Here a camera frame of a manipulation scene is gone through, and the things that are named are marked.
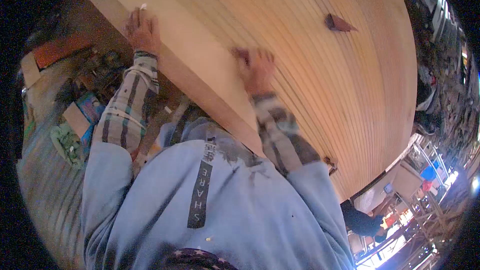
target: plaid shirt sleeve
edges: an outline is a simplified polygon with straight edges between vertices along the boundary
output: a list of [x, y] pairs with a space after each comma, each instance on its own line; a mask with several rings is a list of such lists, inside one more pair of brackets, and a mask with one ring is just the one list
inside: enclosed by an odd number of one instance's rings
[[129, 153], [138, 148], [145, 135], [147, 118], [159, 93], [157, 57], [136, 51], [133, 66], [102, 114], [93, 141], [116, 144]]
[[283, 176], [302, 165], [321, 161], [317, 151], [300, 136], [295, 116], [275, 93], [253, 96], [263, 152]]

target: person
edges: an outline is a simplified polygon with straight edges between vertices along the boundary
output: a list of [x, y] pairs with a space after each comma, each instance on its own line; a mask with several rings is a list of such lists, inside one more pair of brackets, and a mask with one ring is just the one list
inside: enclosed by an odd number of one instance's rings
[[382, 243], [387, 238], [387, 230], [381, 224], [388, 208], [395, 200], [394, 196], [386, 196], [379, 206], [373, 209], [372, 216], [357, 210], [350, 200], [340, 204], [345, 225], [360, 236], [373, 237], [375, 242]]
[[87, 269], [352, 269], [327, 166], [273, 92], [267, 50], [233, 54], [268, 159], [202, 117], [134, 179], [130, 153], [159, 91], [158, 20], [136, 8], [125, 33], [134, 63], [102, 114], [83, 183]]

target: right hand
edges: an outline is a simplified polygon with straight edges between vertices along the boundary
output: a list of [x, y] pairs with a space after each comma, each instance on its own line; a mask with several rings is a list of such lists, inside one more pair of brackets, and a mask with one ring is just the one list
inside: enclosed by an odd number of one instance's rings
[[150, 16], [147, 10], [136, 7], [125, 23], [124, 34], [133, 51], [141, 50], [159, 57], [162, 42], [155, 15]]
[[275, 57], [266, 49], [233, 48], [238, 71], [249, 96], [273, 92], [271, 81], [275, 73]]

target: wooden board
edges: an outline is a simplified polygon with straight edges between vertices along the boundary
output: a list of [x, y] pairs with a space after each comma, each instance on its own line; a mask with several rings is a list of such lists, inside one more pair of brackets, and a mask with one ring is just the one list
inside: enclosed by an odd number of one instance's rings
[[79, 138], [83, 137], [90, 128], [90, 122], [88, 122], [87, 118], [75, 102], [72, 102], [63, 112], [63, 117], [67, 120], [71, 129], [73, 129]]
[[20, 68], [25, 81], [25, 87], [29, 89], [40, 79], [39, 66], [37, 66], [33, 52], [29, 52], [21, 59]]
[[[135, 6], [158, 16], [161, 70], [255, 153], [255, 115], [231, 46], [276, 55], [273, 86], [321, 156], [344, 200], [406, 147], [416, 98], [416, 54], [403, 0], [91, 0], [117, 29]], [[328, 13], [358, 29], [332, 32]]]

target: grooved wooden panel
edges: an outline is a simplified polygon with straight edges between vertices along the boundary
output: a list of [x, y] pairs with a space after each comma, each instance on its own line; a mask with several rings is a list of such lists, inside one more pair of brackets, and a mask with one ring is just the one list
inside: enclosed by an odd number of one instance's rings
[[[255, 116], [228, 48], [273, 51], [280, 99], [320, 155], [338, 159], [331, 177], [340, 200], [408, 143], [417, 66], [403, 0], [91, 1], [117, 28], [127, 10], [147, 3], [169, 52], [162, 63], [179, 69], [164, 67], [165, 76], [256, 153]], [[358, 31], [330, 31], [328, 13]]]

